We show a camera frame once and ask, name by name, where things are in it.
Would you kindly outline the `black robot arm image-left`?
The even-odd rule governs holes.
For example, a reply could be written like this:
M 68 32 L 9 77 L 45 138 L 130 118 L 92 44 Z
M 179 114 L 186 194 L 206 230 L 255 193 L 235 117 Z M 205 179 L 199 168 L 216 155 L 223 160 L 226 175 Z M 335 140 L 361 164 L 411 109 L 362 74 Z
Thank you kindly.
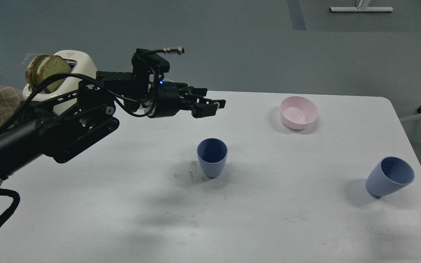
M 206 88 L 165 80 L 170 63 L 159 54 L 183 54 L 182 47 L 137 49 L 131 72 L 89 67 L 83 52 L 62 50 L 39 55 L 29 64 L 23 100 L 0 127 L 0 186 L 14 172 L 41 155 L 66 163 L 117 130 L 116 106 L 136 118 L 164 118 L 189 110 L 194 118 L 213 116 L 225 100 L 206 98 Z M 0 215 L 0 228 L 14 214 L 20 195 Z

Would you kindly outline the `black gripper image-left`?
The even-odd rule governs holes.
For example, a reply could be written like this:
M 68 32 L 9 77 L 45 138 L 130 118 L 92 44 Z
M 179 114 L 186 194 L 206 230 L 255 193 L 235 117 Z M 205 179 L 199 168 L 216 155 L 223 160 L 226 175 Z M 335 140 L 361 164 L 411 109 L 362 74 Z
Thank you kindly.
M 216 115 L 225 107 L 226 100 L 205 99 L 207 88 L 195 88 L 181 82 L 162 82 L 154 88 L 148 118 L 165 118 L 176 115 L 181 110 L 191 111 L 194 118 L 207 118 Z

